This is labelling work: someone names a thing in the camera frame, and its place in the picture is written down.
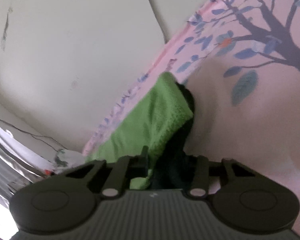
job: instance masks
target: black cloth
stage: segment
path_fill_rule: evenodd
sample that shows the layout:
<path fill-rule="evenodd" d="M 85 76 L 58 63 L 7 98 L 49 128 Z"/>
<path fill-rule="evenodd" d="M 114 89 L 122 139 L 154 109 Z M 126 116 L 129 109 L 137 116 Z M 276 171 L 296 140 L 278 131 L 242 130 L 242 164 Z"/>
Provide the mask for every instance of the black cloth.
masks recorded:
<path fill-rule="evenodd" d="M 189 108 L 194 113 L 194 98 L 184 85 L 177 84 L 185 97 Z M 188 156 L 183 151 L 186 138 L 189 135 L 194 119 L 187 121 L 167 142 L 162 155 L 155 164 L 151 184 L 148 189 L 187 190 L 194 177 L 196 158 Z"/>

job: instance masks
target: tree print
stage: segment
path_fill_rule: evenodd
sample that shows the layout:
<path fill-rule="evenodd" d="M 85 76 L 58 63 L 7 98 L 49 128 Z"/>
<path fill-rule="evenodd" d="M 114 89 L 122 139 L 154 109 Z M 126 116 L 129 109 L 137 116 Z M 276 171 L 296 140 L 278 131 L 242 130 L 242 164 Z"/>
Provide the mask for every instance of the tree print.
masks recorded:
<path fill-rule="evenodd" d="M 232 46 L 232 48 L 230 48 L 233 49 L 235 43 L 238 41 L 257 41 L 265 44 L 263 52 L 256 52 L 256 50 L 253 48 L 247 48 L 236 53 L 234 57 L 238 59 L 247 59 L 259 54 L 269 59 L 269 61 L 255 66 L 235 66 L 236 71 L 230 68 L 226 76 L 230 76 L 230 73 L 239 73 L 240 68 L 259 68 L 270 63 L 290 65 L 300 71 L 300 48 L 294 43 L 290 33 L 293 17 L 297 11 L 297 8 L 300 7 L 300 0 L 293 0 L 285 25 L 281 24 L 281 22 L 273 15 L 275 0 L 272 0 L 270 8 L 268 8 L 264 0 L 257 1 L 260 4 L 259 7 L 246 6 L 242 9 L 239 9 L 238 7 L 232 6 L 231 0 L 222 0 L 222 2 L 230 11 L 230 14 L 226 15 L 225 17 L 235 15 L 235 20 L 238 21 L 239 24 L 246 28 L 251 34 L 234 38 L 229 37 L 228 39 L 225 38 L 220 44 L 221 49 L 218 53 L 220 54 L 222 50 L 229 48 L 229 46 Z M 255 8 L 260 9 L 264 20 L 270 27 L 270 31 L 253 25 L 251 19 L 244 16 L 244 12 Z M 274 51 L 280 54 L 283 59 L 271 56 L 270 54 Z"/>
<path fill-rule="evenodd" d="M 212 9 L 211 13 L 219 17 L 212 18 L 210 21 L 204 21 L 199 13 L 195 13 L 189 20 L 189 23 L 195 26 L 193 30 L 195 35 L 186 38 L 184 44 L 182 44 L 175 52 L 175 55 L 178 55 L 192 43 L 192 45 L 202 46 L 202 51 L 206 50 L 204 52 L 204 57 L 196 57 L 196 59 L 203 59 L 212 51 L 217 51 L 215 57 L 220 57 L 235 49 L 236 44 L 239 42 L 251 41 L 250 47 L 248 46 L 235 53 L 233 56 L 237 59 L 244 60 L 256 55 L 261 55 L 264 59 L 267 59 L 267 61 L 258 65 L 232 66 L 224 73 L 224 77 L 227 78 L 241 73 L 243 69 L 250 69 L 240 77 L 233 87 L 232 104 L 234 106 L 242 102 L 242 100 L 256 88 L 258 83 L 258 73 L 254 69 L 267 66 L 271 63 L 279 63 L 293 66 L 300 72 L 300 48 L 294 43 L 290 32 L 293 17 L 295 16 L 298 7 L 300 7 L 300 0 L 292 1 L 289 13 L 283 24 L 273 14 L 276 0 L 270 0 L 271 3 L 269 5 L 267 5 L 264 0 L 256 0 L 257 3 L 254 2 L 256 5 L 242 7 L 247 1 L 248 0 L 244 0 L 241 5 L 235 6 L 235 0 L 210 0 L 211 3 L 223 3 L 225 8 Z M 245 16 L 245 13 L 251 10 L 260 10 L 262 18 L 267 23 L 270 30 L 254 25 L 253 18 Z M 213 33 L 216 25 L 218 25 L 218 28 L 224 29 L 226 28 L 225 26 L 231 22 L 237 22 L 248 30 L 250 34 L 234 36 L 232 30 L 227 30 L 226 33 L 218 35 L 215 38 L 213 37 L 211 32 Z M 210 32 L 208 37 L 201 37 L 202 33 L 208 32 Z M 194 60 L 191 57 L 191 60 L 183 63 L 176 70 L 176 73 L 187 70 L 193 63 Z"/>

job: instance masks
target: green towel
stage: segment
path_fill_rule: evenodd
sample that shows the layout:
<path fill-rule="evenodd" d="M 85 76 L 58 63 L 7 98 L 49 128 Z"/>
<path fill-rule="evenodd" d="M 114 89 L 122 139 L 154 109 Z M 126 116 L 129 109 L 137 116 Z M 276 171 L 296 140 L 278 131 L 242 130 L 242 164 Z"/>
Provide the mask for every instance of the green towel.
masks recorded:
<path fill-rule="evenodd" d="M 89 155 L 86 162 L 106 160 L 107 163 L 113 163 L 122 156 L 140 155 L 142 147 L 147 145 L 150 176 L 166 143 L 192 117 L 193 113 L 175 84 L 174 76 L 170 72 L 164 72 L 112 133 L 109 140 L 102 144 L 97 152 Z M 130 188 L 146 188 L 149 176 L 146 179 L 131 180 Z"/>

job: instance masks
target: ribbed gray surface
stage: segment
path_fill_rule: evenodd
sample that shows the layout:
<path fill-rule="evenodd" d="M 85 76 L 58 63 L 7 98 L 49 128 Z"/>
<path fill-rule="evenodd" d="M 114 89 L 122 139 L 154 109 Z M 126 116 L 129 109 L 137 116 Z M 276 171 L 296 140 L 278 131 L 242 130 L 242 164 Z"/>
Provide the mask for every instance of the ribbed gray surface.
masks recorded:
<path fill-rule="evenodd" d="M 80 227 L 54 236 L 18 232 L 11 240 L 294 240 L 291 230 L 268 236 L 233 230 L 217 220 L 208 205 L 175 191 L 128 191 L 104 201 Z"/>

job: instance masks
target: bed sheet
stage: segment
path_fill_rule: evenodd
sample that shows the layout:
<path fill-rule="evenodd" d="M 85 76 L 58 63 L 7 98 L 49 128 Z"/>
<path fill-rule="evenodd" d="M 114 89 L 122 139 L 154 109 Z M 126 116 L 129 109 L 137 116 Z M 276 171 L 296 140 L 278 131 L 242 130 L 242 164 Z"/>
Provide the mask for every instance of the bed sheet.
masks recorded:
<path fill-rule="evenodd" d="M 257 1 L 251 0 L 228 0 L 229 5 L 235 1 L 239 5 L 240 14 L 246 14 L 254 9 Z M 143 73 L 138 80 L 122 95 L 116 102 L 110 114 L 104 118 L 98 126 L 91 139 L 85 145 L 82 154 L 89 155 L 92 151 L 98 150 L 98 146 L 105 142 L 112 132 L 118 127 L 121 121 L 134 108 L 138 101 L 155 84 L 158 76 L 164 71 L 172 72 L 179 83 L 185 83 L 187 78 L 197 69 L 200 62 L 209 54 L 218 50 L 216 56 L 222 56 L 230 52 L 235 44 L 234 30 L 229 30 L 228 25 L 235 20 L 235 13 L 227 8 L 224 0 L 208 0 L 194 15 L 187 21 L 185 27 L 176 34 L 163 48 L 157 59 L 153 62 L 146 73 Z M 223 34 L 216 35 L 216 32 L 225 30 Z M 268 37 L 270 47 L 275 46 L 276 40 Z M 252 45 L 254 50 L 260 49 L 257 41 Z"/>

